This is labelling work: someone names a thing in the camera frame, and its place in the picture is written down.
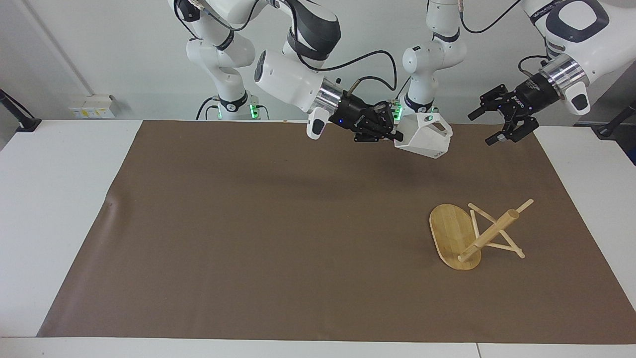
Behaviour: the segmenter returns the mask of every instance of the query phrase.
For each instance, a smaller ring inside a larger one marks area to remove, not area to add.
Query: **black pole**
[[[614,130],[618,128],[626,119],[636,114],[636,101],[632,102],[619,115],[612,119],[608,124],[594,128],[594,131],[603,137],[610,137]]]
[[[2,102],[3,106],[11,112],[11,114],[18,120],[20,123],[20,127],[16,129],[16,132],[33,132],[36,130],[38,125],[42,122],[41,119],[37,118],[29,118],[22,113],[18,109],[18,107],[13,104],[11,99],[7,97],[6,93],[0,89],[0,102]]]

